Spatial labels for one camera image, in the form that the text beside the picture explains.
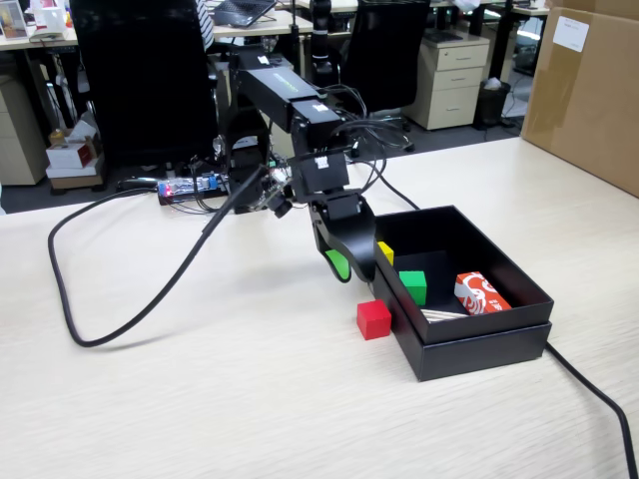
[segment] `power cord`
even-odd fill
[[[164,297],[169,293],[169,291],[173,288],[173,286],[176,285],[180,277],[182,277],[182,274],[184,274],[184,272],[187,270],[189,265],[191,265],[191,262],[196,257],[196,255],[198,254],[198,252],[200,251],[200,249],[202,248],[206,240],[209,238],[211,233],[218,227],[220,222],[229,213],[229,211],[233,207],[235,207],[237,203],[240,202],[242,194],[250,186],[252,186],[253,183],[259,180],[265,172],[266,172],[266,169],[264,167],[260,167],[257,170],[255,170],[240,185],[240,187],[227,198],[227,200],[224,202],[224,204],[222,205],[218,213],[211,218],[211,220],[207,223],[205,228],[202,230],[202,235],[196,241],[195,245],[193,246],[193,248],[191,249],[187,257],[185,258],[185,260],[182,262],[182,264],[180,264],[180,267],[178,268],[178,270],[173,274],[173,276],[171,276],[171,278],[169,279],[169,282],[165,284],[165,286],[151,300],[151,302],[147,304],[138,314],[136,314],[133,317],[133,319],[125,323],[123,326],[107,334],[106,336],[100,337],[98,339],[92,339],[92,340],[83,339],[80,336],[80,333],[78,332],[76,325],[73,321],[73,315],[71,314],[71,305],[69,303],[69,297],[67,296],[67,290],[64,285],[62,273],[60,272],[60,266],[58,265],[58,260],[56,258],[56,252],[55,252],[56,233],[60,230],[61,227],[63,227],[66,223],[68,223],[73,218],[76,218],[79,215],[86,213],[87,211],[92,210],[95,207],[98,207],[99,205],[109,202],[110,200],[114,200],[115,198],[119,198],[119,197],[124,197],[133,193],[135,194],[151,193],[151,192],[154,192],[156,189],[136,188],[133,190],[126,190],[124,192],[115,193],[114,195],[110,195],[109,197],[98,200],[94,203],[91,203],[87,207],[77,210],[76,212],[68,215],[66,218],[61,220],[57,225],[55,225],[54,228],[49,233],[49,241],[48,241],[49,258],[51,260],[51,266],[53,267],[53,273],[56,276],[56,282],[58,283],[58,290],[60,292],[60,300],[62,301],[64,318],[67,323],[67,327],[69,328],[69,333],[71,334],[71,337],[76,342],[76,344],[82,347],[95,347],[95,346],[100,346],[102,344],[106,344],[107,342],[112,341],[115,338],[121,336],[122,334],[127,332],[129,329],[134,327],[136,324],[138,324],[140,321],[142,321],[142,319],[144,319],[147,316],[147,314],[149,314],[160,303],[160,301],[164,299]]]
[[[393,193],[402,198],[405,202],[411,205],[415,210],[419,210],[419,207],[411,201],[406,195],[401,193],[398,189],[394,188],[384,177],[382,172],[380,172],[376,165],[368,163],[366,161],[351,161],[352,163],[362,163],[364,165],[368,165],[373,168],[374,171],[377,171],[378,177],[381,179],[381,182],[384,183]],[[586,377],[581,374],[568,360],[563,357],[559,351],[557,351],[550,342],[546,342],[546,349],[550,354],[552,354],[559,363],[566,368],[570,374],[572,374],[579,382],[581,382],[590,392],[592,392],[595,396],[601,399],[608,407],[610,407],[617,418],[619,419],[619,424],[621,425],[621,436],[623,438],[623,446],[626,454],[626,463],[628,464],[628,477],[630,479],[639,479],[639,475],[637,473],[637,462],[635,460],[634,448],[632,446],[632,435],[630,432],[630,425],[628,424],[628,419],[626,418],[626,414],[623,409],[610,397],[608,397],[605,393],[603,393],[600,389],[598,389],[592,382],[590,382]]]

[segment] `drawer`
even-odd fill
[[[476,87],[481,83],[482,75],[483,68],[481,67],[435,72],[432,89],[450,90],[451,88]]]
[[[441,48],[437,57],[437,71],[483,67],[488,59],[488,45]]]
[[[17,136],[11,116],[8,113],[0,113],[0,138],[16,138]]]
[[[479,87],[432,92],[428,129],[470,125],[475,116]]]

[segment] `white paper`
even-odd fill
[[[316,165],[318,165],[319,170],[323,170],[324,168],[328,168],[328,157],[317,157]]]
[[[571,18],[559,17],[553,43],[581,53],[586,43],[590,25],[581,23]]]

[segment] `wooden table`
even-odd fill
[[[481,5],[492,3],[503,3],[504,0],[481,0]],[[331,0],[330,13],[350,13],[357,11],[357,0]],[[297,0],[296,6],[300,8],[311,8],[311,0]],[[432,8],[450,8],[454,4],[449,0],[430,2]]]
[[[361,184],[369,169],[350,169]],[[456,204],[554,299],[551,342],[639,431],[639,200],[520,139],[393,159],[421,206]],[[377,214],[407,205],[381,182]],[[78,206],[0,218],[0,477],[625,478],[613,413],[548,354],[417,383],[364,341],[308,212],[226,218],[161,305],[117,341],[70,339],[47,235]],[[80,331],[165,284],[206,219],[111,202],[56,241]]]
[[[286,35],[291,33],[290,25],[293,22],[293,15],[290,12],[283,10],[275,10],[268,13],[270,17],[276,19],[271,21],[263,18],[258,20],[249,28],[234,28],[224,25],[216,25],[213,29],[213,33],[216,39],[224,37],[254,37],[257,35]],[[299,18],[297,19],[298,25],[300,25],[300,33],[309,33],[313,30],[313,23]],[[27,27],[28,33],[31,35],[35,27]],[[0,35],[0,51],[3,50],[23,50],[26,48],[49,48],[49,47],[67,47],[78,45],[78,37],[76,31],[73,28],[67,29],[66,39],[59,42],[30,42],[28,38],[18,40],[7,40],[4,36]]]
[[[35,30],[36,27],[27,27],[27,33],[29,36],[33,35]],[[4,35],[0,35],[0,51],[25,50],[27,48],[72,47],[75,45],[78,45],[78,37],[76,36],[76,31],[73,28],[67,28],[65,39],[57,42],[31,42],[28,38],[7,40]]]
[[[272,21],[266,17],[261,18],[249,28],[234,28],[224,25],[216,25],[213,34],[216,39],[224,37],[255,37],[263,35],[287,35],[291,33],[293,15],[285,10],[271,10],[268,15],[275,18]],[[310,33],[313,30],[313,23],[304,18],[296,17],[300,33]]]

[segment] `cardboard box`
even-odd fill
[[[522,137],[639,197],[639,2],[553,8]]]
[[[546,0],[546,5],[639,21],[637,0]]]
[[[510,309],[510,304],[480,272],[458,274],[455,282],[455,296],[473,316]]]
[[[47,168],[47,177],[53,178],[71,178],[71,177],[94,177],[102,172],[102,164],[104,163],[104,155],[100,158],[94,158],[84,168]]]
[[[52,145],[47,149],[51,168],[84,168],[91,161],[91,150],[84,143]]]

